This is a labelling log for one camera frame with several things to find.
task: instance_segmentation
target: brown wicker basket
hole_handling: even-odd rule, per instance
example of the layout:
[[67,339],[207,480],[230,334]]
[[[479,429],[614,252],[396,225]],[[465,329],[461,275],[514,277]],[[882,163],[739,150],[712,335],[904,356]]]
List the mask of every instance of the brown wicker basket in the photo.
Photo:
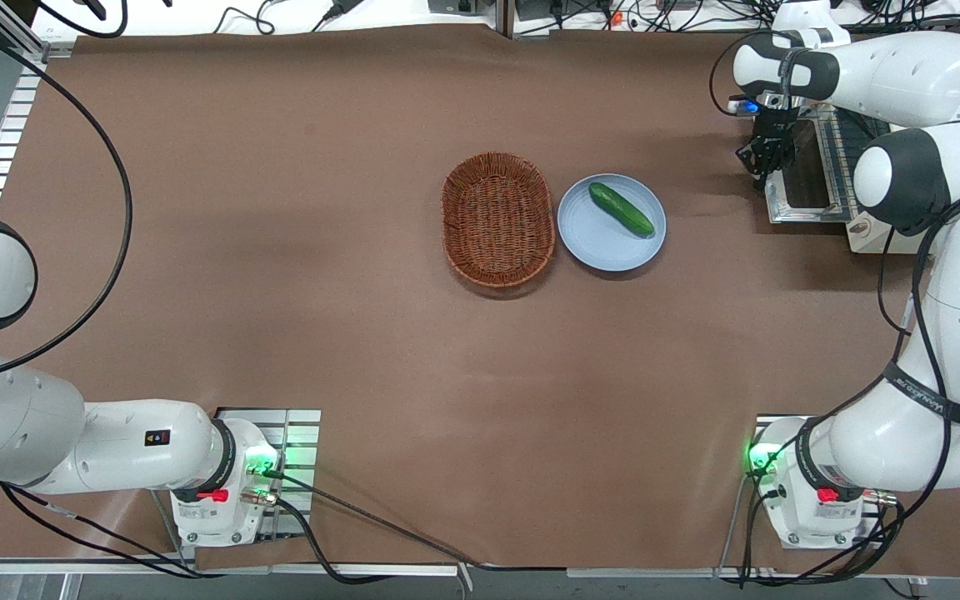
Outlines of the brown wicker basket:
[[553,244],[550,190],[529,161],[479,153],[442,183],[442,247],[470,282],[521,285],[548,265]]

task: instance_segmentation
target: plate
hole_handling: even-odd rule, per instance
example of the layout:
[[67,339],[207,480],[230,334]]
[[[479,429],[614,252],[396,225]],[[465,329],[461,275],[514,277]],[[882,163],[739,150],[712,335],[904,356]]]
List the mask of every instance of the plate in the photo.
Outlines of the plate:
[[[598,207],[588,192],[591,183],[606,183],[654,223],[654,232],[639,237],[609,212]],[[557,230],[565,248],[584,265],[603,271],[635,269],[658,253],[666,240],[666,212],[647,186],[628,175],[603,173],[580,179],[557,205]]]

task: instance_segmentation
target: green cucumber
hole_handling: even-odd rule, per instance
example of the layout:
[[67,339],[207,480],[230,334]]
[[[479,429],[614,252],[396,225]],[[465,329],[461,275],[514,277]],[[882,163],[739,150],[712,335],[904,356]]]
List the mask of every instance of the green cucumber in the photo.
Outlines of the green cucumber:
[[625,200],[623,195],[611,190],[605,183],[591,183],[587,186],[587,192],[591,194],[591,200],[598,205],[598,208],[621,221],[628,231],[640,237],[654,233],[654,223],[647,218],[647,215],[643,215],[631,202]]

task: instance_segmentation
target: red button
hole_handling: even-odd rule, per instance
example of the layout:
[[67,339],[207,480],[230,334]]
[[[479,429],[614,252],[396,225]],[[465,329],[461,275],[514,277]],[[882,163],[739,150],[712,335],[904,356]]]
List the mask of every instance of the red button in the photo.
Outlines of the red button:
[[831,487],[822,487],[822,489],[817,490],[817,500],[822,502],[835,502],[839,500],[839,492],[833,490]]
[[211,492],[199,492],[197,494],[199,498],[210,498],[214,502],[228,502],[228,490],[213,490]]

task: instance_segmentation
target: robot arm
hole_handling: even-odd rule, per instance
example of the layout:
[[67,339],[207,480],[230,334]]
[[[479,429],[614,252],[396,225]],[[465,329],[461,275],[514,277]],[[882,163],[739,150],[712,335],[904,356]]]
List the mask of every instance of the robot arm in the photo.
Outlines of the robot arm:
[[753,139],[738,156],[759,183],[790,163],[790,127],[804,99],[910,128],[870,144],[854,191],[877,219],[917,235],[921,217],[960,198],[960,34],[849,42],[818,15],[831,19],[823,3],[785,3],[774,29],[787,31],[751,37],[736,52],[736,84],[757,105]]
[[[0,329],[28,310],[35,286],[31,251],[0,222]],[[244,504],[243,491],[267,489],[256,473],[277,462],[256,426],[190,402],[84,402],[37,369],[0,373],[0,482],[32,493],[172,490],[182,539],[232,546],[254,540],[263,508]]]
[[[960,200],[960,34],[923,31],[822,45],[800,24],[793,29],[788,37],[752,37],[736,53],[736,84],[759,106],[747,149],[766,148],[755,143],[758,121],[769,132],[771,123],[793,123],[803,99],[907,127],[869,144],[854,170],[854,191],[868,212],[903,235],[929,228]],[[947,395],[960,405],[960,218],[941,232],[934,251],[918,301]],[[792,440],[761,481],[762,493],[777,495],[768,515],[785,547],[848,547],[870,531],[862,510],[866,490],[915,491],[933,477],[943,445],[938,404],[945,400],[933,395],[936,380],[919,331],[884,375],[835,417],[778,419],[759,436],[755,468]],[[960,487],[957,422],[938,487]]]

